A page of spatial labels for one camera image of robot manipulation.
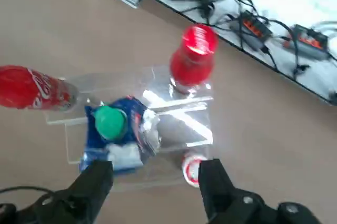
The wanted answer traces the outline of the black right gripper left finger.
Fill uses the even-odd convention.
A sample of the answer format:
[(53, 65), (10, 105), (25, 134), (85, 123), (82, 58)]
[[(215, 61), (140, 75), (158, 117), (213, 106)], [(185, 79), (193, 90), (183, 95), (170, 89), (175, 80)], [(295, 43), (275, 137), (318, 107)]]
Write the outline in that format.
[(1, 223), (94, 223), (112, 186), (112, 163), (95, 160), (67, 189), (5, 188), (1, 193), (34, 190), (44, 194), (22, 210), (13, 203), (1, 203)]

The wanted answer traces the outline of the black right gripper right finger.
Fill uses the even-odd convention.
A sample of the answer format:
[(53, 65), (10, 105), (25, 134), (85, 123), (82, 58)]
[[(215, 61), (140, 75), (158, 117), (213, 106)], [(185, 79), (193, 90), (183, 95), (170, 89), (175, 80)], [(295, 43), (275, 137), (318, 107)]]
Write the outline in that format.
[(200, 163), (199, 188), (208, 223), (320, 223), (300, 203), (281, 202), (271, 208), (259, 194), (235, 187), (219, 159)]

